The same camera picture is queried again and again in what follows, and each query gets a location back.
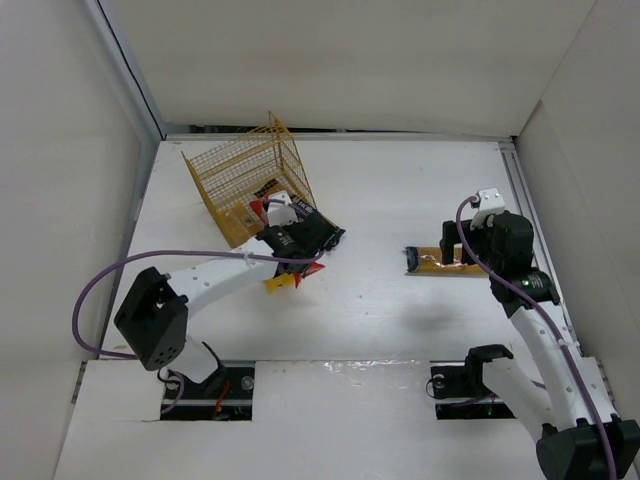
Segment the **red white spaghetti bag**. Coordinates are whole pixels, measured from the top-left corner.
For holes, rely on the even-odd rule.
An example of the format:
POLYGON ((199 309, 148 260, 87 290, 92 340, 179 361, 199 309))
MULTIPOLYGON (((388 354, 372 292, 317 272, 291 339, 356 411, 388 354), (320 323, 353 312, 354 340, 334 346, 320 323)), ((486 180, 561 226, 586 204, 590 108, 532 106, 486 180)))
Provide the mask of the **red white spaghetti bag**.
MULTIPOLYGON (((252 200, 249 205, 253 212, 260 218, 260 220, 267 224, 267 213, 263 203, 260 200, 252 200)), ((301 281, 319 271, 323 270, 325 266, 319 262, 313 262, 310 268, 304 273, 282 273, 274 278, 265 281, 266 288, 270 294, 273 294, 279 288, 294 286, 298 288, 301 281)))

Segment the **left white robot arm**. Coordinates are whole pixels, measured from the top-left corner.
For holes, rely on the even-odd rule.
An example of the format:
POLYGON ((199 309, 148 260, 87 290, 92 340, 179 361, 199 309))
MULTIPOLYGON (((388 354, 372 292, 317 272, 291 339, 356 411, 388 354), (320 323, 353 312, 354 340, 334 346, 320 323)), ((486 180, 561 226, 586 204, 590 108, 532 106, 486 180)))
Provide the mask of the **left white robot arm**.
POLYGON ((411 276, 407 221, 347 218, 346 232, 298 287, 269 292, 280 256, 266 241, 235 249, 208 232, 156 229, 130 255, 105 343, 142 368, 202 381, 216 358, 408 360, 452 349, 463 316, 453 277, 411 276))

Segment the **yellow spaghetti bag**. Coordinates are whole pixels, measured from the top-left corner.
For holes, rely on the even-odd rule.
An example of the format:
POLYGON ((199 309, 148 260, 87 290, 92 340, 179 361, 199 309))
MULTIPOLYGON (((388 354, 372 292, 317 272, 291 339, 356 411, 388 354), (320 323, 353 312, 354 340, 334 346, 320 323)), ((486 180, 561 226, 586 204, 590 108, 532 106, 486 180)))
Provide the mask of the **yellow spaghetti bag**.
MULTIPOLYGON (((255 217, 255 212, 241 202, 236 202, 229 210, 221 213, 216 222, 231 248, 239 247, 265 227, 262 218, 255 217)), ((264 284, 272 294, 280 288, 297 288, 299 282, 295 275, 284 273, 265 280, 264 284)))

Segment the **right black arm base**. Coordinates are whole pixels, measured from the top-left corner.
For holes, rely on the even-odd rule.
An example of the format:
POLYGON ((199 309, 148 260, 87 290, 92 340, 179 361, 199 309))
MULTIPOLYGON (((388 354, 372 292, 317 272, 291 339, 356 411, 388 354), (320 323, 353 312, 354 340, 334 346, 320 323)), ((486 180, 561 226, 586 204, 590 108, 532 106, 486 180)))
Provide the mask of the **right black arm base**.
POLYGON ((515 416, 504 401, 471 380, 463 361, 430 363, 427 395, 435 402, 438 420, 501 420, 515 416))

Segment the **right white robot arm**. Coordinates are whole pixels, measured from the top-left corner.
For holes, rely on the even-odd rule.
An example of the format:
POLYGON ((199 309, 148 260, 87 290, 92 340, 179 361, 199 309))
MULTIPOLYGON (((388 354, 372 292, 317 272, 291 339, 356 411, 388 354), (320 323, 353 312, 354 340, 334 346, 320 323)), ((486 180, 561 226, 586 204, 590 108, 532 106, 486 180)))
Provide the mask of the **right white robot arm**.
POLYGON ((511 355, 485 364, 483 380, 531 435, 547 479, 622 479, 639 451, 639 424, 623 420, 606 390, 590 381, 586 358, 545 304, 558 305, 553 280, 533 264, 531 222, 502 206, 457 219, 459 240, 490 279, 491 291, 525 341, 541 376, 535 385, 511 355))

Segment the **blue patterned spaghetti bag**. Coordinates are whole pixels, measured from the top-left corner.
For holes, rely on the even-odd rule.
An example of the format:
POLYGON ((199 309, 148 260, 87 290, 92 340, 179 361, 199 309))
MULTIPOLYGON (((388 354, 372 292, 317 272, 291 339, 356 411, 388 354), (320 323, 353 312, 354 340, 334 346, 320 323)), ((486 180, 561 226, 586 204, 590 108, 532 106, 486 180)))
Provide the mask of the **blue patterned spaghetti bag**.
POLYGON ((442 262, 439 247, 407 246, 404 250, 407 270, 409 275, 462 275, 485 276, 486 273, 478 265, 462 263, 462 248, 454 248, 454 261, 451 264, 442 262))

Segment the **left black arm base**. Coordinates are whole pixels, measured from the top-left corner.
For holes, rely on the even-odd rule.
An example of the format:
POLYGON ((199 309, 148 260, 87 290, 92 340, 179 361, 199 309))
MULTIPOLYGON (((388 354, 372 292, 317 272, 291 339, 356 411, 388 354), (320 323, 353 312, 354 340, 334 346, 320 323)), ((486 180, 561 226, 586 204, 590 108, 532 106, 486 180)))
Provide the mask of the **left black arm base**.
POLYGON ((160 405, 162 421, 251 421, 255 386, 255 362, 226 363, 226 377, 212 393, 203 393, 193 382, 185 380, 184 392, 175 406, 179 385, 164 384, 160 405))

